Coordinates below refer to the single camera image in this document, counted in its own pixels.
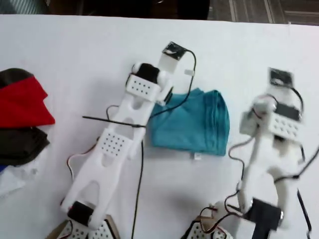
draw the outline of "red fabric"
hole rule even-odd
[[[54,118],[43,103],[47,96],[35,77],[0,89],[0,127],[54,124]]]

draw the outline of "white table surface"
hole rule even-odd
[[[268,84],[268,67],[292,71],[305,101],[309,157],[319,143],[319,28],[298,25],[247,24],[214,21],[150,20],[80,16],[1,15],[0,70],[19,67],[32,72],[49,96],[45,103],[56,119],[46,127],[51,145],[38,179],[0,203],[0,237],[43,239],[65,215],[59,203],[71,185],[65,161],[85,151],[102,132],[105,117],[118,104],[131,66],[136,61],[157,64],[171,41],[197,55],[194,86],[222,92],[230,114],[229,144],[239,134],[241,113]],[[175,91],[186,92],[192,57],[185,56],[175,75]],[[251,146],[237,155],[249,158]],[[121,238],[131,235],[140,155],[127,161],[109,213]],[[300,190],[319,238],[319,161],[304,174]],[[189,153],[146,147],[140,194],[137,239],[180,238],[208,203],[233,193],[240,164],[225,157],[190,160]],[[294,228],[285,238],[306,238],[306,223],[298,207]]]

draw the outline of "black fabric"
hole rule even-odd
[[[0,129],[0,165],[22,165],[49,144],[47,134],[35,127]]]
[[[33,75],[30,72],[19,68],[10,68],[0,71],[0,89],[31,76]]]
[[[0,89],[30,76],[30,72],[18,68],[1,71]],[[38,128],[0,128],[0,165],[26,164],[48,144],[47,134]]]

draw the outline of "blue cloth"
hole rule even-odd
[[[7,168],[7,165],[0,165],[0,173]]]
[[[186,95],[174,94],[153,114],[176,106]],[[218,91],[194,89],[180,107],[154,117],[150,122],[154,146],[224,156],[229,136],[229,114]]]

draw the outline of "fabric pile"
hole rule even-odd
[[[156,105],[153,114],[178,105],[185,97],[174,94],[165,106]],[[192,90],[180,107],[154,117],[150,128],[154,146],[217,156],[226,154],[229,114],[218,91]]]
[[[29,72],[0,72],[0,197],[37,174],[38,156],[49,144],[36,128],[55,120],[43,100],[47,93]]]

